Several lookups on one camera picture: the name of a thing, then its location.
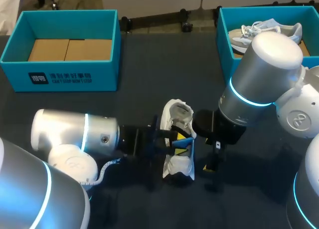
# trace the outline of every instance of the shoe sole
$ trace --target shoe sole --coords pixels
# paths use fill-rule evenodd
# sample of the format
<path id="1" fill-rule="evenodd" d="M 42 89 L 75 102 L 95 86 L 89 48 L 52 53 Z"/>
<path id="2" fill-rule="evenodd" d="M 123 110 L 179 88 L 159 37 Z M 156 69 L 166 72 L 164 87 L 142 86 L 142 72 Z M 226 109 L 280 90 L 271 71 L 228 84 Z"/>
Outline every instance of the shoe sole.
<path id="1" fill-rule="evenodd" d="M 246 48 L 242 48 L 242 47 L 239 47 L 239 46 L 235 46 L 233 44 L 231 44 L 232 48 L 240 53 L 245 53 L 246 52 Z"/>

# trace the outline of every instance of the glowing blue light ring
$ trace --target glowing blue light ring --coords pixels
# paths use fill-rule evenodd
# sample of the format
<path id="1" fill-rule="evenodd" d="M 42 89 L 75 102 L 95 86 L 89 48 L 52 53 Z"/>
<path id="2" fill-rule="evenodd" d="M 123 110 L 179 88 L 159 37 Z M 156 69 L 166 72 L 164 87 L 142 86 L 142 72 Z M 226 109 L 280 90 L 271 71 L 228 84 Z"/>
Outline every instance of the glowing blue light ring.
<path id="1" fill-rule="evenodd" d="M 85 149 L 85 144 L 86 144 L 86 139 L 88 137 L 88 132 L 89 132 L 89 115 L 86 113 L 85 119 L 84 119 L 84 132 L 83 132 L 83 139 L 82 139 L 82 146 L 81 146 L 82 152 L 84 152 L 84 149 Z"/>
<path id="2" fill-rule="evenodd" d="M 237 97 L 239 97 L 241 100 L 243 100 L 244 102 L 248 103 L 248 104 L 251 104 L 251 105 L 254 105 L 254 106 L 258 106 L 258 107 L 266 107 L 266 106 L 269 106 L 271 105 L 272 103 L 265 103 L 265 104 L 261 104 L 261 103 L 254 103 L 254 102 L 251 102 L 249 101 L 248 99 L 244 98 L 243 96 L 241 96 L 239 93 L 237 93 L 237 91 L 234 89 L 232 83 L 231 83 L 231 78 L 229 80 L 229 85 L 230 85 L 230 88 L 231 90 L 233 90 L 233 92 L 236 94 Z"/>
<path id="3" fill-rule="evenodd" d="M 298 204 L 297 197 L 296 197 L 296 191 L 295 191 L 296 178 L 297 178 L 297 173 L 296 173 L 295 180 L 294 180 L 294 196 L 295 196 L 295 201 L 296 201 L 297 207 L 298 207 L 298 209 L 299 209 L 301 215 L 303 215 L 304 219 L 308 222 L 308 224 L 309 224 L 313 229 L 317 229 L 317 228 L 308 220 L 308 218 L 305 216 L 305 214 L 303 213 L 303 211 L 301 210 L 301 208 L 300 208 L 300 206 L 299 206 L 299 204 Z"/>
<path id="4" fill-rule="evenodd" d="M 46 169 L 46 172 L 48 175 L 48 184 L 46 186 L 46 193 L 45 193 L 45 197 L 44 197 L 41 209 L 40 209 L 38 215 L 36 216 L 34 222 L 30 226 L 30 229 L 35 229 L 38 226 L 38 224 L 39 224 L 39 222 L 40 222 L 40 220 L 45 212 L 45 209 L 48 205 L 50 194 L 51 194 L 51 186 L 52 186 L 51 172 L 50 172 L 48 165 L 45 162 L 43 162 L 43 164 L 45 166 L 45 169 Z"/>

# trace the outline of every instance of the wheel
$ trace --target wheel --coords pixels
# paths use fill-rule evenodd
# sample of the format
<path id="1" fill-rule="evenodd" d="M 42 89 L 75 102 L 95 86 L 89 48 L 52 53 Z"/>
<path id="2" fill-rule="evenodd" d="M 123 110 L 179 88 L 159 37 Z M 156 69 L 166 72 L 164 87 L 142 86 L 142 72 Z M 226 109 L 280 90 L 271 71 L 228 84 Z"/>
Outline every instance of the wheel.
<path id="1" fill-rule="evenodd" d="M 59 10 L 59 7 L 58 7 L 57 3 L 55 3 L 55 2 L 53 2 L 51 4 L 51 8 L 52 8 L 52 10 Z"/>
<path id="2" fill-rule="evenodd" d="M 182 9 L 179 11 L 179 21 L 180 21 L 181 23 L 184 23 L 184 22 L 187 21 L 187 19 L 188 19 L 188 12 L 187 12 L 184 8 L 182 8 Z"/>
<path id="3" fill-rule="evenodd" d="M 121 30 L 128 32 L 132 29 L 133 22 L 130 18 L 122 17 L 121 19 Z"/>
<path id="4" fill-rule="evenodd" d="M 188 23 L 188 22 L 184 22 L 181 25 L 181 31 L 184 33 L 188 33 L 188 32 L 192 32 L 193 30 L 193 24 L 192 23 Z"/>
<path id="5" fill-rule="evenodd" d="M 43 7 L 45 0 L 38 0 L 39 8 Z"/>
<path id="6" fill-rule="evenodd" d="M 213 18 L 214 18 L 215 27 L 217 27 L 220 8 L 222 8 L 222 6 L 218 6 L 216 9 L 213 9 Z"/>

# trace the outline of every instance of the cardboard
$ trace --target cardboard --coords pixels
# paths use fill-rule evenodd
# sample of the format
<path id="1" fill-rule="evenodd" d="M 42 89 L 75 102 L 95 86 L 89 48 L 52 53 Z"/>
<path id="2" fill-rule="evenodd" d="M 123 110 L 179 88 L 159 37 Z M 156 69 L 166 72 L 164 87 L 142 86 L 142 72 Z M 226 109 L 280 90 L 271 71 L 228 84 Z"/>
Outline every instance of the cardboard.
<path id="1" fill-rule="evenodd" d="M 111 51 L 110 39 L 70 40 L 65 61 L 110 60 Z"/>
<path id="2" fill-rule="evenodd" d="M 301 42 L 299 44 L 299 47 L 300 47 L 301 51 L 303 52 L 304 57 L 305 56 L 310 56 L 310 54 L 309 54 L 309 52 L 307 50 L 307 47 L 306 47 L 306 45 L 305 45 L 303 40 L 301 40 Z M 233 53 L 234 53 L 235 58 L 242 58 L 243 57 L 243 55 L 235 53 L 234 50 L 233 50 Z"/>
<path id="3" fill-rule="evenodd" d="M 64 61 L 68 39 L 36 39 L 28 61 Z"/>
<path id="4" fill-rule="evenodd" d="M 299 47 L 301 48 L 301 51 L 303 52 L 304 57 L 305 56 L 310 56 L 310 53 L 305 45 L 305 42 L 303 40 L 301 40 Z"/>

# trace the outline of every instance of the logo on box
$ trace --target logo on box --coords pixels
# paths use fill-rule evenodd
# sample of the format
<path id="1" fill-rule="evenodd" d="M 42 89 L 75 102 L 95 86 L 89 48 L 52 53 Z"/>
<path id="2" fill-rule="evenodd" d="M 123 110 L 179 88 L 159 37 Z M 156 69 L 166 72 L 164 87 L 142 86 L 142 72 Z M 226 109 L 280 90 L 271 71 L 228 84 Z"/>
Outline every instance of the logo on box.
<path id="1" fill-rule="evenodd" d="M 45 73 L 29 73 L 29 77 L 33 84 L 49 84 Z"/>

